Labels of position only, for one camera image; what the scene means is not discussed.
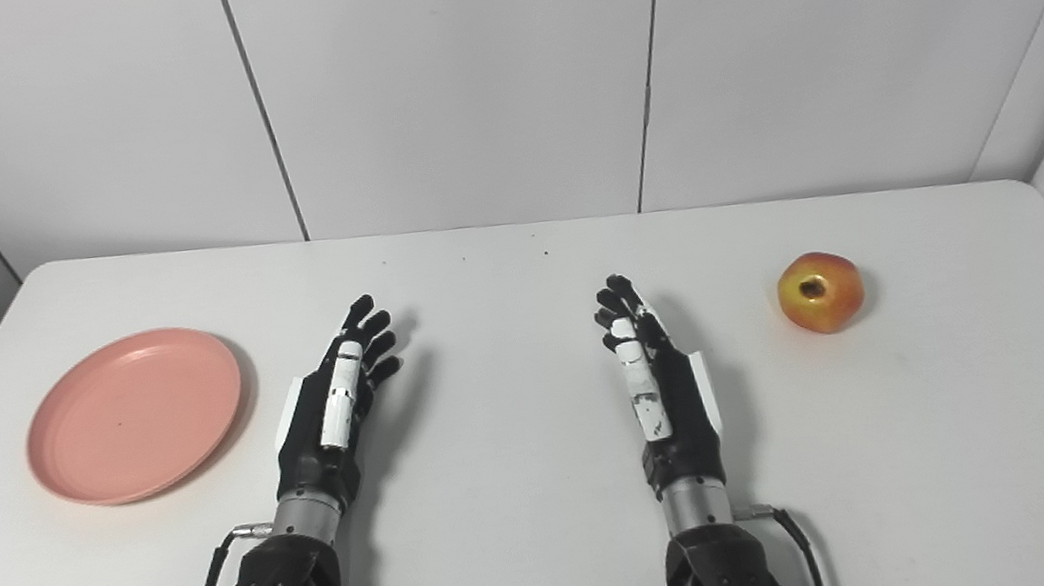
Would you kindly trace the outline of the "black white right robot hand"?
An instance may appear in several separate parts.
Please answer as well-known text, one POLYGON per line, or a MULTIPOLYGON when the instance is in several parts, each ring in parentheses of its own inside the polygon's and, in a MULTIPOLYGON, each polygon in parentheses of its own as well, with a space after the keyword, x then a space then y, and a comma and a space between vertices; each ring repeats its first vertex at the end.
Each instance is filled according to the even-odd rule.
POLYGON ((643 473, 656 499, 684 479, 725 482, 720 414, 704 358, 677 347, 627 276, 611 275, 604 284, 594 320, 623 368, 645 442, 643 473))

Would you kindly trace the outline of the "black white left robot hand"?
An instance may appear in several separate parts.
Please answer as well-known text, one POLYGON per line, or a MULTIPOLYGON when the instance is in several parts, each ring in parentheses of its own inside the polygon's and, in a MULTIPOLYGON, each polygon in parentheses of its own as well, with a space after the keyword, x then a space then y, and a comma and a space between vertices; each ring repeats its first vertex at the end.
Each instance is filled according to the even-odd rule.
POLYGON ((365 294, 349 307, 316 370, 298 379, 280 440, 276 496, 317 492, 347 510, 362 484, 356 454, 378 386, 402 368, 392 315, 365 294))

